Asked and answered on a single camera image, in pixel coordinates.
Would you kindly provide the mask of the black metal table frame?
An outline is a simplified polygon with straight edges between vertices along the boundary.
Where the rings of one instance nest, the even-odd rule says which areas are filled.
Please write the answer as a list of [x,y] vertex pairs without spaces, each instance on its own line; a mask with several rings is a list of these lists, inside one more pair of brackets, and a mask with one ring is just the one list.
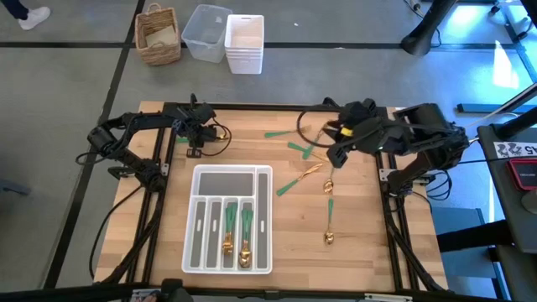
[[[215,106],[216,118],[232,130],[230,144],[212,144],[210,164],[266,164],[274,172],[274,187],[298,178],[313,164],[288,148],[287,138],[268,139],[266,132],[284,131],[302,115],[299,106],[226,104]],[[185,273],[181,262],[188,199],[197,159],[185,147],[171,143],[169,133],[144,130],[132,141],[133,150],[149,156],[156,144],[171,153],[164,209],[155,239],[142,248],[134,268],[137,281],[158,286],[164,279],[182,279],[186,288],[261,289],[392,293],[422,289],[404,254],[387,233],[378,171],[403,168],[410,157],[373,156],[354,152],[333,174],[331,230],[326,245],[328,196],[322,186],[330,168],[323,165],[282,196],[273,198],[273,270],[265,275]]]

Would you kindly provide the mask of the white plastic bin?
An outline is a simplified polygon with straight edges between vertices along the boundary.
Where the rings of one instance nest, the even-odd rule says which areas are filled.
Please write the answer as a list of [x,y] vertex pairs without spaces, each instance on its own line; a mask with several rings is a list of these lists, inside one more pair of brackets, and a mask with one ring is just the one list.
[[260,75],[263,69],[264,16],[230,14],[224,47],[233,74]]

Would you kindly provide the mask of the blue metal bar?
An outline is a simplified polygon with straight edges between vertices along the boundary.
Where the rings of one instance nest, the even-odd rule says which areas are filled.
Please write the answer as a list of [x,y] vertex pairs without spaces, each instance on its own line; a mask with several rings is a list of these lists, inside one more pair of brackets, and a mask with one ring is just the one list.
[[[520,107],[503,109],[502,112],[512,112],[517,114],[522,114],[530,109],[534,108],[535,105],[522,105]],[[456,110],[459,113],[492,113],[500,108],[498,104],[473,104],[473,103],[460,103],[456,105]]]

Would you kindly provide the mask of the beige card sheet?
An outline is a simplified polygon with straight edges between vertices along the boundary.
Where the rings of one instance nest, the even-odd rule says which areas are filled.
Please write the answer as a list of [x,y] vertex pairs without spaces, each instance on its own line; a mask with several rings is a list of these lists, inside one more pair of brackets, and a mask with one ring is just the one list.
[[178,38],[173,25],[146,36],[146,42],[149,48],[172,45],[177,41]]

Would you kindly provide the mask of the person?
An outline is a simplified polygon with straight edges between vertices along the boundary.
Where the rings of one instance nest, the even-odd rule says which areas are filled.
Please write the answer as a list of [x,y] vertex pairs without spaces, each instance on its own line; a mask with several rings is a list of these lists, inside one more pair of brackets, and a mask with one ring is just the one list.
[[50,15],[48,7],[35,9],[26,8],[20,0],[0,0],[0,3],[8,10],[14,19],[18,21],[23,30],[31,30],[43,23]]

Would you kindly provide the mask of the dark side desk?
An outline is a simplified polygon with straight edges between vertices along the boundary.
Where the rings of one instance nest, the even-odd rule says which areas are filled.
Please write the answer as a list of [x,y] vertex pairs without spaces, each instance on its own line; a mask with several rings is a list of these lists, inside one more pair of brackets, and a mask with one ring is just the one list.
[[496,136],[492,126],[478,127],[477,134],[485,158],[489,160],[487,165],[514,245],[521,252],[537,254],[537,214],[530,213],[521,204],[526,192],[516,186],[514,176],[508,167],[508,159],[496,161],[499,156],[494,145],[495,143],[513,142],[521,145],[521,153],[526,155],[528,153],[528,150],[524,149],[526,145],[533,144],[537,149],[537,128],[528,128],[506,142],[501,141]]

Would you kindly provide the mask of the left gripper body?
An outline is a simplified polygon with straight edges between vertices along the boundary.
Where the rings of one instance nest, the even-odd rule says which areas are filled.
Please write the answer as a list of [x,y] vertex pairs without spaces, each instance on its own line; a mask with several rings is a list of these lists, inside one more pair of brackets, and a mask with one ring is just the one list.
[[206,123],[216,116],[207,103],[198,106],[178,107],[175,117],[176,134],[182,138],[199,139],[202,145],[216,138],[216,127]]

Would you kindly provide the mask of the clear plastic bin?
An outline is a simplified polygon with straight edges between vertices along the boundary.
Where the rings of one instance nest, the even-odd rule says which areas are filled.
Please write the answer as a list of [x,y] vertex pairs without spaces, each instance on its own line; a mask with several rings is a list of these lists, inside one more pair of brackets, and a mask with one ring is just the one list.
[[197,6],[181,35],[193,58],[216,64],[222,61],[230,14],[231,9],[216,5]]

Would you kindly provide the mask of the white printed label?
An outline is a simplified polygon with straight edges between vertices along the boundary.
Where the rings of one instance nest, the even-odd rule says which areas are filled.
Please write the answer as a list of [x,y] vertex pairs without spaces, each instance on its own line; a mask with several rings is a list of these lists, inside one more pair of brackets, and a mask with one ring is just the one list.
[[537,157],[537,143],[494,142],[493,145],[499,159]]

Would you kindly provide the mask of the black stand base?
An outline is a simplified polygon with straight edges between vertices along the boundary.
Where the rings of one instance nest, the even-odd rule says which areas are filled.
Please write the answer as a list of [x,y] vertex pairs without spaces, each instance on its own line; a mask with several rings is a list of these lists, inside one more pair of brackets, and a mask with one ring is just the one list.
[[429,10],[422,15],[421,22],[401,40],[401,48],[411,55],[428,54],[434,33],[456,2],[457,0],[432,0]]

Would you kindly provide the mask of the red black device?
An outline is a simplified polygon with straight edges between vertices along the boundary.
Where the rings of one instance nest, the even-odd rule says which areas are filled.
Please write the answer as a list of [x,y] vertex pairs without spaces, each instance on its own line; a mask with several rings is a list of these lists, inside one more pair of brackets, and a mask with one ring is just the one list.
[[507,166],[520,190],[537,190],[537,159],[510,159]]

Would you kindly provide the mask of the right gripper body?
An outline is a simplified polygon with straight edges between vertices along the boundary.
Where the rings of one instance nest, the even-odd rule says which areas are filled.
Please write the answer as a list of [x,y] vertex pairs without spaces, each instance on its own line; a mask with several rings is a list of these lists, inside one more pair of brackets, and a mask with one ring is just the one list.
[[387,140],[383,118],[373,99],[347,103],[340,110],[337,121],[340,128],[337,131],[337,143],[348,150],[374,154]]

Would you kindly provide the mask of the white plastic cutlery tray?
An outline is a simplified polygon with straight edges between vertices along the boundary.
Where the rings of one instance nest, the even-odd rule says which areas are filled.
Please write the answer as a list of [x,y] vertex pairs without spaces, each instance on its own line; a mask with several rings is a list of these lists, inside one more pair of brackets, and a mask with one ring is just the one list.
[[269,274],[273,270],[273,170],[268,165],[194,168],[182,270]]

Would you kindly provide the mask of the black metal bar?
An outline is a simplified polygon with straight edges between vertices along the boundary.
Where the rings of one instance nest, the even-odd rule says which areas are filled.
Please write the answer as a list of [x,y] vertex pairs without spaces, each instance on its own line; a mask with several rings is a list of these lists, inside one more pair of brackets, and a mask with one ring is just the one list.
[[[346,291],[306,291],[306,290],[261,290],[261,289],[202,289],[184,288],[194,298],[200,296],[229,296],[239,299],[260,298],[268,301],[280,299],[363,299],[365,293]],[[135,289],[151,288],[146,283],[130,284],[93,284],[89,286],[36,289],[28,291],[0,293],[0,302],[107,302],[118,299],[129,299]],[[504,299],[491,299],[475,296],[454,294],[450,291],[420,291],[398,289],[392,293],[411,296],[414,302],[518,302]]]

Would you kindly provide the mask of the wicker basket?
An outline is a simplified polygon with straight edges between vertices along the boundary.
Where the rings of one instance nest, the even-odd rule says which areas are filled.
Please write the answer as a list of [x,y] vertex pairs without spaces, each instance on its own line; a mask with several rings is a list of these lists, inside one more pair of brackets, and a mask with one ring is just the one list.
[[[174,26],[178,41],[172,45],[149,48],[146,36],[170,25]],[[158,3],[151,3],[145,13],[139,13],[135,18],[134,38],[136,50],[147,65],[167,65],[180,59],[180,29],[173,8],[162,8]]]

